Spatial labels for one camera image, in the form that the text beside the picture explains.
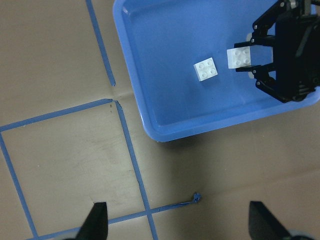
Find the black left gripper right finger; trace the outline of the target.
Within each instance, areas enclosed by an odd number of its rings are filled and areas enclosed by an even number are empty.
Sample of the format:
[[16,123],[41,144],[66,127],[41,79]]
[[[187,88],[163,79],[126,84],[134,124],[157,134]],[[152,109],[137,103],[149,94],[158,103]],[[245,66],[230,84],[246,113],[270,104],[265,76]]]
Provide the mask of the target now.
[[290,240],[292,235],[261,201],[250,201],[248,232],[252,240]]

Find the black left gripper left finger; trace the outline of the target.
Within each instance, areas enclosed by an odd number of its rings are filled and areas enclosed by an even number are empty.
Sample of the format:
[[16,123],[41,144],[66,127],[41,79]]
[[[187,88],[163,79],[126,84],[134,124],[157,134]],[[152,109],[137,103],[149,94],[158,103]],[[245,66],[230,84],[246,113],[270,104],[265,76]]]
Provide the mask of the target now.
[[106,202],[94,203],[75,240],[106,240],[108,237],[108,208]]

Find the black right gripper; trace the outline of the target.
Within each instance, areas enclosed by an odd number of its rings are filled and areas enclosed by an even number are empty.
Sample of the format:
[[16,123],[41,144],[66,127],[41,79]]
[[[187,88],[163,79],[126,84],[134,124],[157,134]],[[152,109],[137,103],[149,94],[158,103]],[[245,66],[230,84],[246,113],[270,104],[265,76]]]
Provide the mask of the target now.
[[[250,72],[255,87],[278,101],[301,102],[320,85],[320,17],[312,14],[318,0],[297,0],[296,7],[273,4],[252,24],[248,41],[234,48],[274,47],[273,62],[238,67],[236,72]],[[269,29],[275,24],[275,35]],[[276,71],[276,80],[269,72]]]

